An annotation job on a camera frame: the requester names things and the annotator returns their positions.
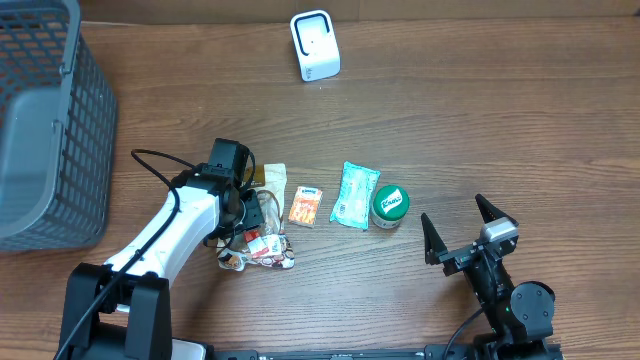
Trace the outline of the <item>orange tissue packet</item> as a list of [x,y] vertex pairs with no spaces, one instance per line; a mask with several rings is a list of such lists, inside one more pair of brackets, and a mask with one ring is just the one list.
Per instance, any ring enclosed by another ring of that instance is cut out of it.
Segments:
[[323,191],[318,188],[298,186],[289,212],[289,222],[313,228],[322,197]]

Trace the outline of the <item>grey mesh plastic basket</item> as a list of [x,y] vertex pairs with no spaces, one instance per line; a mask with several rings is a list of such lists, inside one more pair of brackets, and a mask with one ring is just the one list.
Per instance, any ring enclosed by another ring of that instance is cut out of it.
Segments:
[[82,36],[78,2],[2,2],[2,251],[101,240],[117,123],[117,99]]

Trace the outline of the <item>green lid Knorr jar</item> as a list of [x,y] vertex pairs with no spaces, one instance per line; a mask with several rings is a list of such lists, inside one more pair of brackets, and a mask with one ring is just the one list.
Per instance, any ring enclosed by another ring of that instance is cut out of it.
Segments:
[[410,207],[410,198],[406,190],[398,185],[386,185],[380,188],[371,205],[372,222],[383,229],[398,227]]

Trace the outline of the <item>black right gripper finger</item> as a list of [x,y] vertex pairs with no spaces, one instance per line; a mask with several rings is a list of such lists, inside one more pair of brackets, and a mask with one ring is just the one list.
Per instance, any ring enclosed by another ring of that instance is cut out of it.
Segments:
[[493,220],[502,218],[502,217],[506,217],[506,218],[510,219],[514,224],[516,224],[517,228],[518,228],[518,221],[517,220],[515,220],[513,217],[509,216],[504,211],[500,210],[495,205],[493,205],[482,194],[477,194],[475,196],[475,201],[476,201],[476,204],[477,204],[478,209],[480,211],[481,217],[482,217],[482,219],[484,221],[484,224],[488,223],[488,222],[491,222]]
[[429,265],[440,264],[441,257],[448,253],[448,248],[426,213],[421,214],[421,224],[424,236],[425,262]]

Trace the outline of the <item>beige brown snack bag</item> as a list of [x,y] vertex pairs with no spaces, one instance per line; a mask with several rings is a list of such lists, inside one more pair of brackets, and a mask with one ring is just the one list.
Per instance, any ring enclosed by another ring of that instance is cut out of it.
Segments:
[[220,248],[218,265],[225,270],[241,272],[247,265],[259,265],[275,269],[290,269],[295,265],[295,256],[291,243],[284,230],[284,193],[287,184],[286,165],[284,163],[259,165],[251,189],[257,192],[265,222],[257,229],[261,235],[277,234],[283,246],[282,253],[276,256],[251,257],[244,239],[244,233],[234,238],[226,249]]

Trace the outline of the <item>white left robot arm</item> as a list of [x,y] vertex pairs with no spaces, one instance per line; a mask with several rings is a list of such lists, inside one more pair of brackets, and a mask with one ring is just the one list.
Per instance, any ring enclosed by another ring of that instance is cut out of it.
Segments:
[[206,240],[263,222],[245,164],[209,162],[169,181],[163,207],[102,265],[79,264],[66,286],[59,359],[211,359],[211,346],[172,334],[170,288]]

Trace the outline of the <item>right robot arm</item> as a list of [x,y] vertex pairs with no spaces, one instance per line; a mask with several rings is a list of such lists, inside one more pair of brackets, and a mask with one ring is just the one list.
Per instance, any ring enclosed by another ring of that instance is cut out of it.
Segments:
[[445,345],[427,345],[427,359],[560,360],[553,334],[554,291],[539,281],[515,285],[503,259],[515,251],[518,221],[483,195],[475,201],[484,225],[471,244],[449,250],[427,214],[421,215],[425,262],[441,265],[447,276],[462,272],[480,308],[465,320]]

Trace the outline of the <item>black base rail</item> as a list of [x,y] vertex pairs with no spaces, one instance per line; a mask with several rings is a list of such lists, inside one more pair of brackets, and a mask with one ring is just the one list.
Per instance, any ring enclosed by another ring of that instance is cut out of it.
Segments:
[[[446,345],[427,345],[422,349],[378,349],[378,350],[331,350],[258,352],[256,350],[214,350],[207,346],[205,359],[209,360],[441,360]],[[520,353],[507,351],[504,355],[491,357],[479,355],[471,345],[452,345],[446,359],[564,359],[559,346],[548,350],[527,349]]]

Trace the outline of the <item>white barcode scanner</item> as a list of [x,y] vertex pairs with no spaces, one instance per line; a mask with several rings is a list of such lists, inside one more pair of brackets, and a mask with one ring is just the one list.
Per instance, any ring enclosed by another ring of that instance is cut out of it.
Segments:
[[328,12],[317,9],[296,14],[289,27],[304,82],[333,77],[340,72],[340,51]]

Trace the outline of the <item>teal wet wipes pack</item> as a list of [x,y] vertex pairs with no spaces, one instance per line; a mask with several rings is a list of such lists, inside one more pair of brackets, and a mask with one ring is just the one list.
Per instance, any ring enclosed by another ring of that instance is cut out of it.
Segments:
[[345,161],[338,198],[329,221],[366,231],[370,202],[380,172]]

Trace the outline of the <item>red snack stick packet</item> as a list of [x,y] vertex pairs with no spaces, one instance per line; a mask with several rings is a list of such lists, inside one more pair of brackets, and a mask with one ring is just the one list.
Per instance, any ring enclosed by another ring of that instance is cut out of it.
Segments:
[[283,250],[280,236],[277,234],[261,235],[258,230],[250,230],[244,233],[244,239],[254,259],[276,256]]

